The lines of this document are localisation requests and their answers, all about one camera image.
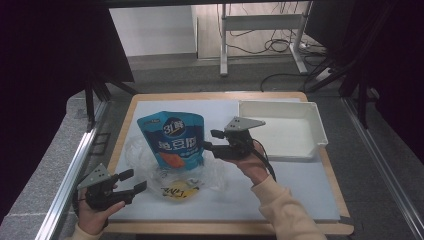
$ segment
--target metal frame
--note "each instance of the metal frame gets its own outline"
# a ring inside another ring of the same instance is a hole
[[[285,15],[252,15],[252,16],[227,16],[226,4],[222,4],[221,14],[221,76],[228,75],[227,31],[246,30],[274,30],[297,29],[294,43],[290,44],[290,51],[296,62],[300,74],[307,74],[305,63],[300,57],[299,44],[305,30],[312,1],[308,2],[302,14]]]
[[[107,102],[101,102],[97,107],[96,118],[100,120],[103,116],[103,113],[107,107]],[[52,205],[50,206],[49,211],[44,218],[44,221],[38,231],[36,240],[41,239],[51,239],[56,230],[56,227],[59,223],[59,218],[62,215],[67,200],[69,199],[72,189],[76,184],[76,179],[78,174],[81,171],[81,168],[84,164],[84,160],[86,159],[90,146],[93,142],[94,136],[96,135],[98,130],[98,125],[96,124],[93,129],[89,132],[84,133],[81,142],[78,146],[78,149],[71,161],[71,164],[68,168],[68,171],[63,178],[62,183],[59,186],[59,190],[53,200]]]
[[[356,117],[357,112],[354,103],[349,98],[342,98],[342,102],[344,103],[348,111],[353,125],[358,131],[359,136],[364,142],[378,171],[380,172],[381,177],[383,178],[384,182],[387,185],[387,188],[392,194],[393,199],[395,200],[401,213],[405,217],[405,220],[409,225],[412,233],[414,234],[415,239],[424,239],[424,224],[419,212],[415,208],[412,201],[409,199],[408,195],[403,190],[392,169],[387,163],[384,155],[381,153],[380,149],[375,143],[371,133],[368,129],[363,127],[360,120]]]

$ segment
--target aluminum rail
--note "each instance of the aluminum rail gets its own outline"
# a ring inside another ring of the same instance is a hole
[[[107,107],[107,102],[101,102],[97,107],[95,117],[97,120],[100,120],[103,116],[103,113]],[[78,177],[78,174],[84,164],[84,160],[88,155],[91,143],[94,140],[94,136],[97,133],[97,124],[90,132],[84,133],[82,140],[77,148],[77,151],[71,161],[71,164],[63,178],[62,183],[59,186],[59,190],[53,199],[53,203],[50,206],[49,211],[44,218],[44,221],[38,231],[36,240],[41,239],[51,239],[56,227],[59,223],[60,216],[62,215],[66,202],[71,195],[72,188],[75,185],[75,181]]]
[[[392,194],[393,199],[398,205],[401,213],[405,217],[405,220],[409,227],[411,228],[412,233],[417,240],[424,239],[424,224],[423,220],[420,217],[420,214],[416,210],[414,204],[409,199],[408,195],[403,190],[396,176],[394,175],[392,169],[386,161],[386,158],[381,153],[377,144],[375,143],[371,133],[365,129],[362,124],[359,122],[359,119],[356,117],[356,108],[352,103],[351,99],[342,98],[348,114],[358,131],[362,141],[364,142],[366,148],[368,149],[378,171],[380,172],[384,182],[386,183],[390,193]]]

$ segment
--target hand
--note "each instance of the hand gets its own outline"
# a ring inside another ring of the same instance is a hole
[[[264,150],[261,145],[257,142],[254,142],[254,145],[255,149],[263,155]],[[244,175],[250,178],[254,185],[258,185],[268,177],[265,165],[253,153],[242,160],[224,159],[224,161],[235,164]]]
[[[84,199],[87,189],[81,191],[81,196]],[[79,222],[78,226],[84,232],[90,235],[97,235],[102,232],[103,225],[106,220],[114,213],[125,207],[125,202],[119,202],[110,206],[105,211],[96,211],[90,208],[85,200],[79,202]]]

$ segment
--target wall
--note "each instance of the wall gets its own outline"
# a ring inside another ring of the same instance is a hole
[[[127,57],[196,52],[192,6],[119,8],[110,13]]]

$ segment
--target black curtain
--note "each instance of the black curtain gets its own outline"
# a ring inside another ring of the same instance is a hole
[[[423,1],[397,1],[365,66],[377,109],[424,163],[423,12]]]
[[[108,9],[0,3],[0,219],[40,163],[67,100],[100,73],[133,81]]]

